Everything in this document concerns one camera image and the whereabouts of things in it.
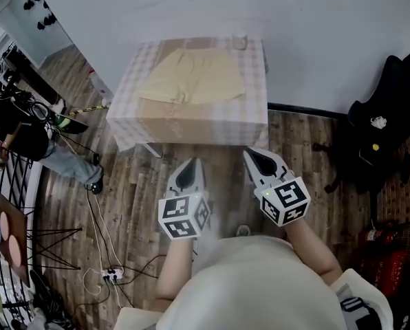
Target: checkered tablecloth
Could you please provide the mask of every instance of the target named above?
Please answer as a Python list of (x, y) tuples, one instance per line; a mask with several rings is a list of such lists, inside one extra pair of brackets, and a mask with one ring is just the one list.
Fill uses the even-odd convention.
[[(182, 46), (191, 48), (188, 46), (194, 40), (182, 40)], [(230, 38), (207, 40), (209, 47), (227, 50), (238, 64), (246, 95), (205, 104), (199, 111), (188, 111), (182, 104), (140, 98), (135, 90), (161, 61), (161, 55), (175, 50), (167, 48), (179, 41), (143, 43), (131, 60), (107, 114), (121, 151), (146, 142), (255, 145), (265, 135), (268, 110), (261, 39), (250, 38), (246, 50), (233, 49)], [(162, 115), (150, 116), (145, 110), (147, 105), (152, 109), (159, 107)]]

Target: baseboard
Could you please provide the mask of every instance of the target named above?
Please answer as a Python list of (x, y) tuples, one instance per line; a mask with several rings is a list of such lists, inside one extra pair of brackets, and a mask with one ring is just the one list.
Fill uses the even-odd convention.
[(297, 107), (295, 105), (277, 104), (274, 102), (268, 103), (268, 110), (287, 111), (290, 113), (305, 113), (306, 115), (323, 116), (324, 118), (335, 119), (341, 119), (346, 116), (344, 113), (313, 109), (311, 107)]

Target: power strip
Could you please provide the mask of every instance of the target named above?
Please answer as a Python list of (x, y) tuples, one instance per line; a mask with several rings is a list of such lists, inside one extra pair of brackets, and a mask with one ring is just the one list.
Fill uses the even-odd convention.
[(102, 277), (106, 278), (106, 280), (111, 283), (114, 283), (114, 281), (122, 278), (122, 272), (121, 269), (104, 269), (102, 271)]

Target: black shoe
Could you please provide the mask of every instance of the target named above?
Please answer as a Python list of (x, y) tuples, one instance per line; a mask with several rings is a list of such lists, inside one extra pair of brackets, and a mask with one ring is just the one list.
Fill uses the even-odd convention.
[(97, 182), (90, 185), (90, 190), (95, 195), (99, 195), (103, 191), (103, 176)]

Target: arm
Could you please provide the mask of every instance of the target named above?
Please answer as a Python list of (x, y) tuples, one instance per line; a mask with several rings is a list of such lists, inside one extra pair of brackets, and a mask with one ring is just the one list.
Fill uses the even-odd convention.
[(343, 271), (335, 256), (306, 221), (299, 219), (284, 228), (296, 255), (328, 286), (342, 275)]
[(16, 129), (14, 130), (13, 134), (7, 134), (5, 140), (1, 143), (1, 150), (0, 150), (0, 164), (5, 164), (8, 162), (8, 149), (11, 146), (11, 143), (14, 141), (17, 133), (20, 131), (21, 122), (17, 125)]
[(193, 239), (173, 240), (156, 284), (150, 309), (165, 311), (191, 278)]

